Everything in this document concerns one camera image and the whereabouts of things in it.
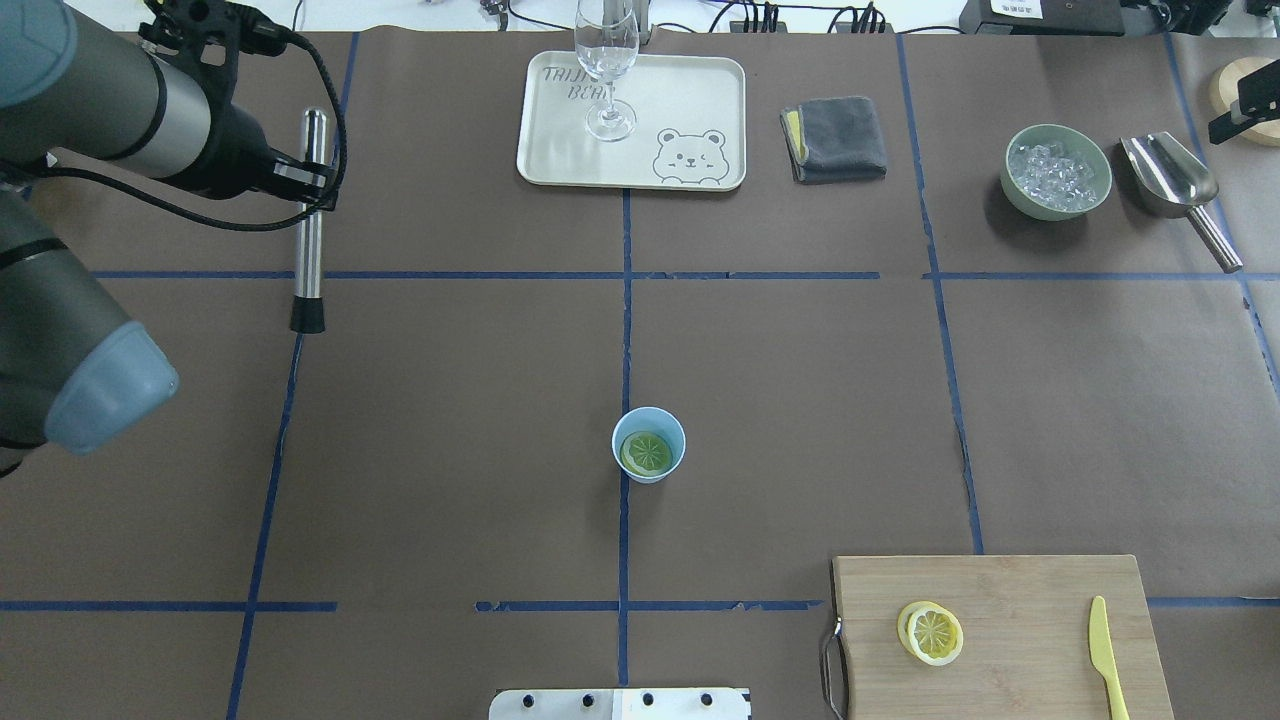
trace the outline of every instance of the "wine glass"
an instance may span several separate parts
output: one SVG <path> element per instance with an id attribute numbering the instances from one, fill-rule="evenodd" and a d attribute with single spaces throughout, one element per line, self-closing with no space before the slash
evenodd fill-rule
<path id="1" fill-rule="evenodd" d="M 636 128 L 636 111 L 613 99 L 613 81 L 631 69 L 640 53 L 635 0 L 577 0 L 573 44 L 582 69 L 607 88 L 607 97 L 586 110 L 586 131 L 604 142 L 627 137 Z"/>

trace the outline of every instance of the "knife blade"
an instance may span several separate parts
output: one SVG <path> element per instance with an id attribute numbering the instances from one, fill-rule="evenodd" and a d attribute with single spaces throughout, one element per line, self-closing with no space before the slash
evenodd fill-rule
<path id="1" fill-rule="evenodd" d="M 1107 700 L 1111 705 L 1111 720 L 1129 720 L 1129 710 L 1120 692 L 1120 674 L 1116 671 L 1116 656 L 1111 650 L 1111 626 L 1107 624 L 1107 601 L 1101 594 L 1093 597 L 1089 609 L 1089 660 L 1093 669 L 1107 682 Z"/>

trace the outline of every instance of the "scoop handle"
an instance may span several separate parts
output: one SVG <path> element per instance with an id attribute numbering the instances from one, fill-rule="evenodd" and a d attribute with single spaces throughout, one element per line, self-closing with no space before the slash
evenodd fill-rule
<path id="1" fill-rule="evenodd" d="M 1187 213 L 1187 219 L 1192 222 L 1192 227 L 1199 233 L 1204 247 L 1208 247 L 1208 251 L 1213 254 L 1213 259 L 1217 260 L 1217 265 L 1222 268 L 1224 273 L 1234 273 L 1244 266 L 1244 263 L 1240 263 L 1240 256 L 1231 247 L 1231 241 L 1226 240 L 1222 229 L 1217 227 L 1203 205 L 1192 208 Z"/>

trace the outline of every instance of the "gray cloth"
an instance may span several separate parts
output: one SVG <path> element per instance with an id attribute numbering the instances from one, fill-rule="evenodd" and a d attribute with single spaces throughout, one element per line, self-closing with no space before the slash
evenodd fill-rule
<path id="1" fill-rule="evenodd" d="M 799 113 L 800 137 L 788 127 L 788 113 Z M 884 138 L 869 97 L 806 100 L 782 110 L 782 129 L 797 182 L 874 179 L 888 172 Z"/>

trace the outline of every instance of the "bear drawing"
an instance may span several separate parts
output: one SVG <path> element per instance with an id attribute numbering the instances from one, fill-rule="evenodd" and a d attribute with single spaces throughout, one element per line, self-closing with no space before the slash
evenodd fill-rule
<path id="1" fill-rule="evenodd" d="M 724 133 L 709 129 L 703 135 L 680 135 L 667 128 L 658 133 L 658 156 L 653 172 L 663 184 L 719 184 L 728 176 Z"/>

